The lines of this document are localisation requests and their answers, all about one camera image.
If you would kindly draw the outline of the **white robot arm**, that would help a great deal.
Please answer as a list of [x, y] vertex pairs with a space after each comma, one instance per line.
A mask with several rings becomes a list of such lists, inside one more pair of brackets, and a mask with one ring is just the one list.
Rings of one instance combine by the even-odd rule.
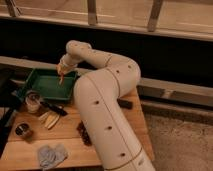
[[96, 69], [76, 81], [74, 102], [104, 171], [155, 171], [117, 102], [138, 84], [138, 64], [129, 57], [71, 40], [57, 65], [58, 74], [69, 73], [82, 61]]

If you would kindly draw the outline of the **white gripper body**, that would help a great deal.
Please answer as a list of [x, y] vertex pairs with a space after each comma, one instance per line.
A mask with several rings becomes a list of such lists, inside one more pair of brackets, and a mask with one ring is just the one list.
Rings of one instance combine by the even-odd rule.
[[69, 54], [65, 54], [60, 59], [60, 69], [62, 72], [70, 72], [74, 70], [77, 65], [81, 62], [81, 59], [76, 56], [71, 56]]

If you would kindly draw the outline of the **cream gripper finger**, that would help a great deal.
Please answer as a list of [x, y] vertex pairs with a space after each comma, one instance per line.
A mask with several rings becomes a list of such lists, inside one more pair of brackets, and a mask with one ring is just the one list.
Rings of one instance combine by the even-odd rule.
[[63, 72], [63, 75], [65, 76], [65, 75], [67, 75], [67, 74], [69, 74], [69, 73], [71, 73], [71, 71], [64, 71], [64, 72]]
[[62, 75], [62, 74], [63, 74], [63, 72], [62, 72], [62, 66], [61, 66], [60, 64], [57, 64], [56, 69], [57, 69], [57, 73], [58, 73], [59, 75]]

